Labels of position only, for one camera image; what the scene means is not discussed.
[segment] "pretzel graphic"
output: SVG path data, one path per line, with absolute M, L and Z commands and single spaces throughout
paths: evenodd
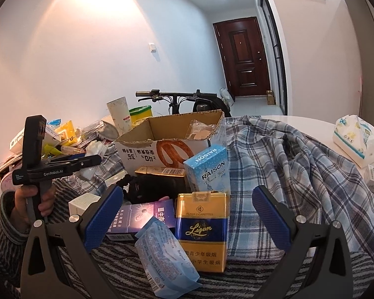
M 173 145 L 181 148 L 188 157 L 186 159 L 183 159 Z M 170 157 L 170 160 L 172 161 L 171 163 L 168 163 L 166 161 L 164 153 L 162 152 L 163 150 Z M 179 163 L 183 164 L 185 160 L 194 156 L 191 149 L 180 140 L 165 140 L 157 142 L 157 153 L 161 162 L 166 167 L 179 167 Z

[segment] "barcode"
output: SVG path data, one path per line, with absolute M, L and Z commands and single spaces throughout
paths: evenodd
M 124 235 L 107 235 L 107 237 L 110 240 L 116 240 L 116 241 L 125 241 L 125 240 L 134 240 L 133 236 L 129 233 L 126 233 Z
M 183 168 L 165 168 L 162 171 L 162 174 L 184 175 L 184 169 Z
M 147 279 L 148 279 L 148 282 L 150 283 L 151 288 L 154 290 L 154 292 L 160 289 L 160 287 L 157 286 L 154 279 L 151 277 L 151 274 L 148 272 L 147 272 Z

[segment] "plaid shirt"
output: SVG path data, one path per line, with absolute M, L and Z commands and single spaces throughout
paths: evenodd
M 231 205 L 228 257 L 280 259 L 252 205 L 252 190 L 265 185 L 277 201 L 311 223 L 342 223 L 350 251 L 374 260 L 374 193 L 356 166 L 295 128 L 259 117 L 227 118 Z M 112 144 L 89 182 L 65 180 L 78 193 L 106 189 L 104 180 L 123 170 Z

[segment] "brown wooden door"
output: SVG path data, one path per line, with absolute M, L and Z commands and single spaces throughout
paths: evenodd
M 214 29 L 231 95 L 266 95 L 269 72 L 256 17 L 215 23 Z

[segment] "striped sweater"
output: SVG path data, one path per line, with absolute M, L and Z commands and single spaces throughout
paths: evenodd
M 68 202 L 79 194 L 65 181 L 56 181 L 57 195 L 49 223 L 66 221 L 69 216 Z M 9 221 L 14 207 L 14 193 L 4 193 L 0 201 L 0 274 L 7 280 L 15 298 L 19 293 L 23 251 L 28 235 L 18 232 Z M 77 290 L 87 292 L 72 266 L 65 249 L 61 249 L 65 266 Z M 130 243 L 112 242 L 107 238 L 98 249 L 92 251 L 94 259 L 124 298 L 156 298 L 138 257 L 136 248 Z M 374 264 L 366 253 L 351 253 L 354 274 L 354 298 L 367 288 L 374 278 Z M 308 271 L 311 259 L 304 261 L 288 295 L 298 291 Z M 201 288 L 189 292 L 183 298 L 238 299 L 252 298 L 277 265 L 274 260 L 238 260 L 229 258 L 223 274 L 200 273 Z

